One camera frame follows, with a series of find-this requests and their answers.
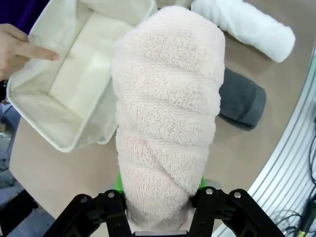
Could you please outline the person's right hand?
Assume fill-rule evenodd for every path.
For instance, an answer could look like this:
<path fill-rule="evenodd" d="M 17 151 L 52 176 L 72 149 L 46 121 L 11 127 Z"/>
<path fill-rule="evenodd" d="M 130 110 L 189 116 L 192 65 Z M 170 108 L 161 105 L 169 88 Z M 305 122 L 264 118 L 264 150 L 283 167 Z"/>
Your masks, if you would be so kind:
<path fill-rule="evenodd" d="M 7 80 L 30 59 L 56 61 L 59 54 L 53 50 L 29 43 L 28 36 L 11 24 L 0 26 L 0 79 Z"/>

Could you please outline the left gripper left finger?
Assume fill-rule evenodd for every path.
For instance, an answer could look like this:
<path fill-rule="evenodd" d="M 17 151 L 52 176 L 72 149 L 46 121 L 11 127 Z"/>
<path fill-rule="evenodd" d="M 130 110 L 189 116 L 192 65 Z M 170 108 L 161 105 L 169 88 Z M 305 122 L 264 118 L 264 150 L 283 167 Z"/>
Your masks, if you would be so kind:
<path fill-rule="evenodd" d="M 119 174 L 112 189 L 92 198 L 76 195 L 50 227 L 52 237 L 89 237 L 102 223 L 109 226 L 110 237 L 129 237 L 131 230 L 125 214 L 126 201 Z"/>

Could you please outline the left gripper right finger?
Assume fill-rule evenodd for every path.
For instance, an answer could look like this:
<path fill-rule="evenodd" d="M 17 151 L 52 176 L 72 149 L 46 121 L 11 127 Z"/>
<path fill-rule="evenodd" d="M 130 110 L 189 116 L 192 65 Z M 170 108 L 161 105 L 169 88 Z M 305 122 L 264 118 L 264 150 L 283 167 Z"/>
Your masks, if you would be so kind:
<path fill-rule="evenodd" d="M 282 237 L 284 234 L 243 189 L 229 194 L 219 183 L 201 179 L 197 193 L 191 198 L 195 213 L 191 236 L 212 236 L 214 221 L 221 220 L 236 237 Z"/>

